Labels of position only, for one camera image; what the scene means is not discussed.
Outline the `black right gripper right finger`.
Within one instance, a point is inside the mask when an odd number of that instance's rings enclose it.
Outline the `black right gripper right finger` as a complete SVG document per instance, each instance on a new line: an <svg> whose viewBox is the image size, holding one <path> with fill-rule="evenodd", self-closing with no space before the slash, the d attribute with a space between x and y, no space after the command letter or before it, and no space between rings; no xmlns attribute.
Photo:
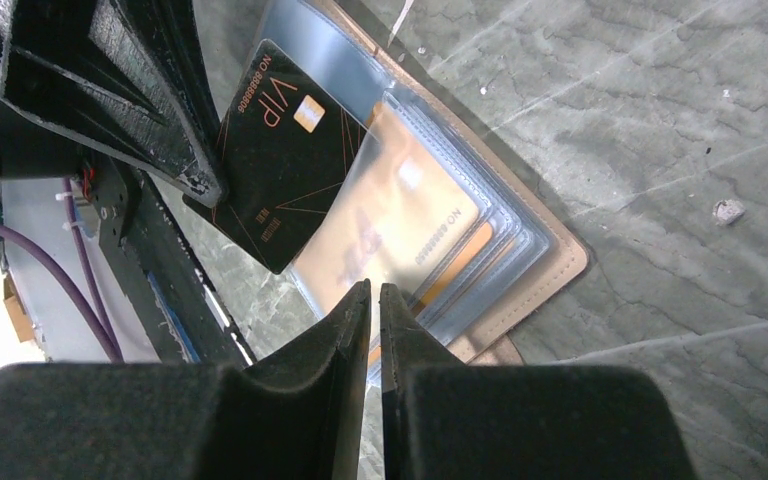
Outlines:
<svg viewBox="0 0 768 480"><path fill-rule="evenodd" d="M627 367L471 366L380 293L389 479L692 479L655 382Z"/></svg>

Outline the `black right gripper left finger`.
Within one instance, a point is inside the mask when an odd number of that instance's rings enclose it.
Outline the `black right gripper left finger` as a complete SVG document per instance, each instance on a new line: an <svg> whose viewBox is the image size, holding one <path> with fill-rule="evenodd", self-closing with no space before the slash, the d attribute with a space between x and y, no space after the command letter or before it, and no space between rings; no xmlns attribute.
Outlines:
<svg viewBox="0 0 768 480"><path fill-rule="evenodd" d="M0 479L353 479L371 286L248 368L0 369Z"/></svg>

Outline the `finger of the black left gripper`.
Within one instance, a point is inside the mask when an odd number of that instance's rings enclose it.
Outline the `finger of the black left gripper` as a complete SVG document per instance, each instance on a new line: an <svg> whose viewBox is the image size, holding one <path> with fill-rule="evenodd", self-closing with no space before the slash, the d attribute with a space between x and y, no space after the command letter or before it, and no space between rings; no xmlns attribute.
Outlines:
<svg viewBox="0 0 768 480"><path fill-rule="evenodd" d="M225 196L189 1L0 1L0 100L202 205Z"/></svg>

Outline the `tan leather card holder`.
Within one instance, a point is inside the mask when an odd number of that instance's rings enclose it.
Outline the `tan leather card holder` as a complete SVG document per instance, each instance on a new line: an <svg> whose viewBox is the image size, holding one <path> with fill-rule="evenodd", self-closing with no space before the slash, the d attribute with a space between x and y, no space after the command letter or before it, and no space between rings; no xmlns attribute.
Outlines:
<svg viewBox="0 0 768 480"><path fill-rule="evenodd" d="M311 310L357 281L395 285L467 363L587 265L575 236L450 109L332 1L273 1L259 37L362 122L354 163L290 271Z"/></svg>

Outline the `black VIP credit card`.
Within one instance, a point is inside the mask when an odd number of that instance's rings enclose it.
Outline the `black VIP credit card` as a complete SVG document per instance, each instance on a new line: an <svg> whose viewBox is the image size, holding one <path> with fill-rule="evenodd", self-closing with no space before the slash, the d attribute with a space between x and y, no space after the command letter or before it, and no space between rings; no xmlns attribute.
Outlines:
<svg viewBox="0 0 768 480"><path fill-rule="evenodd" d="M215 142L223 201L185 205L274 274L323 223L367 133L273 41L261 41Z"/></svg>

